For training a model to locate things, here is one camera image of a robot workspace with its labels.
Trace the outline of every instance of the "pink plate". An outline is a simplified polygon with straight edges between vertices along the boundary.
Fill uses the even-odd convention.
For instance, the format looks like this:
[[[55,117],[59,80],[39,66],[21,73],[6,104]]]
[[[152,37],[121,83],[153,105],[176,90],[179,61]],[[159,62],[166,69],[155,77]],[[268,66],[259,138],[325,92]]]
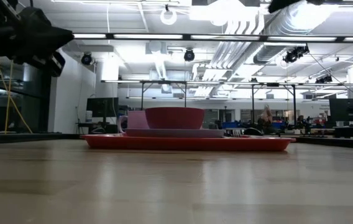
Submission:
[[[212,129],[126,129],[128,137],[147,138],[223,138],[224,130]]]

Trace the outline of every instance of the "glass wall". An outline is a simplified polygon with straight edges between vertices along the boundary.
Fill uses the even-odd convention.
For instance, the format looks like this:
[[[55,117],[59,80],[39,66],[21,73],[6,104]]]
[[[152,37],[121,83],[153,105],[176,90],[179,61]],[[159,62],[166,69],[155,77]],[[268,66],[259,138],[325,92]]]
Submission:
[[[0,133],[6,127],[7,131],[12,133],[29,133],[28,127],[33,133],[46,132],[50,75],[28,64],[11,66],[11,61],[6,57],[0,58],[0,69]],[[8,104],[6,88],[9,86],[11,86],[10,99],[14,104],[11,100]]]

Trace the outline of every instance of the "blonde hair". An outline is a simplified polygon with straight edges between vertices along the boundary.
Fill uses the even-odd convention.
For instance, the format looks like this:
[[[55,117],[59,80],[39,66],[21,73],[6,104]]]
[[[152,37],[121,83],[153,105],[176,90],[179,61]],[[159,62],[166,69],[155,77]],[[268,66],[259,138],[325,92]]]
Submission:
[[[269,105],[265,105],[264,111],[261,114],[261,118],[264,121],[269,121],[269,122],[273,121],[272,112],[270,111]]]

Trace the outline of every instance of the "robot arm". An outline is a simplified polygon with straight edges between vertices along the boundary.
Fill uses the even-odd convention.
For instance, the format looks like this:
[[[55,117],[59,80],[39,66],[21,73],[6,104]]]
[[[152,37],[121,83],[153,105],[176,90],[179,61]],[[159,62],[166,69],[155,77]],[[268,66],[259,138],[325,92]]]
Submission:
[[[15,11],[17,0],[0,0],[0,57],[28,63],[59,77],[65,59],[57,49],[73,40],[70,30],[53,27],[41,9]]]

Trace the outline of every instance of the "wooden table surface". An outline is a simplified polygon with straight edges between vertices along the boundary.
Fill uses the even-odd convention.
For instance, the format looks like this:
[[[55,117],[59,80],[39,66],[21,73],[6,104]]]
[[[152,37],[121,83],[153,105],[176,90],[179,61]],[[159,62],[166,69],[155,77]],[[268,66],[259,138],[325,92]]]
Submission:
[[[353,149],[89,150],[0,144],[0,224],[353,223]]]

